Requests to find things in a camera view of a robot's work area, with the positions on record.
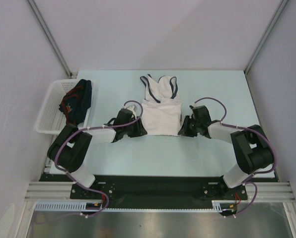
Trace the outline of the white tank top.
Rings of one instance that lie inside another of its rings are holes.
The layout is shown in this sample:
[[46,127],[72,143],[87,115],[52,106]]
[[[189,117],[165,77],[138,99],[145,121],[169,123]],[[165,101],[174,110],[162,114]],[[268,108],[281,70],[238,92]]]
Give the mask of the white tank top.
[[145,86],[141,117],[144,129],[150,136],[177,136],[182,118],[177,77],[162,76],[155,81],[148,74],[140,80]]

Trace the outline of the navy tank top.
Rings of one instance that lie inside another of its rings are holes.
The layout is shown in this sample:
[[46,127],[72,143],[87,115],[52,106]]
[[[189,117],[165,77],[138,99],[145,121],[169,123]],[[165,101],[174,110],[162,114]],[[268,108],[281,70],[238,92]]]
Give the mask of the navy tank top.
[[90,80],[81,79],[76,86],[62,98],[59,111],[65,115],[66,124],[78,124],[85,121],[91,107],[92,85]]

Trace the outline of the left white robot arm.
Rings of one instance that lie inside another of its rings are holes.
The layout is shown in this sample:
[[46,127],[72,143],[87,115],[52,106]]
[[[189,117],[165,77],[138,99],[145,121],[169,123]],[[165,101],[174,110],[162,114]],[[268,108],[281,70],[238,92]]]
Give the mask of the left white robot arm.
[[48,149],[47,157],[55,166],[65,172],[74,182],[82,185],[81,191],[88,198],[94,198],[99,186],[95,176],[84,165],[84,159],[91,142],[114,143],[126,135],[130,138],[147,135],[141,116],[131,107],[122,108],[115,118],[102,127],[78,129],[73,124],[66,125]]

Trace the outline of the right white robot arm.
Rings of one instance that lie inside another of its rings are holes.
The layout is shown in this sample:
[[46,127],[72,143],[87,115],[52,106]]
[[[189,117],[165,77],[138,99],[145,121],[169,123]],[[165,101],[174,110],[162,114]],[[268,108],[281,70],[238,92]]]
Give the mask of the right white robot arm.
[[244,186],[256,174],[270,165],[275,165],[276,156],[263,129],[259,125],[240,127],[212,120],[206,106],[191,106],[192,114],[185,116],[178,135],[203,136],[227,142],[233,146],[236,164],[220,177],[201,178],[203,184],[215,182],[215,196],[230,199],[236,190]]

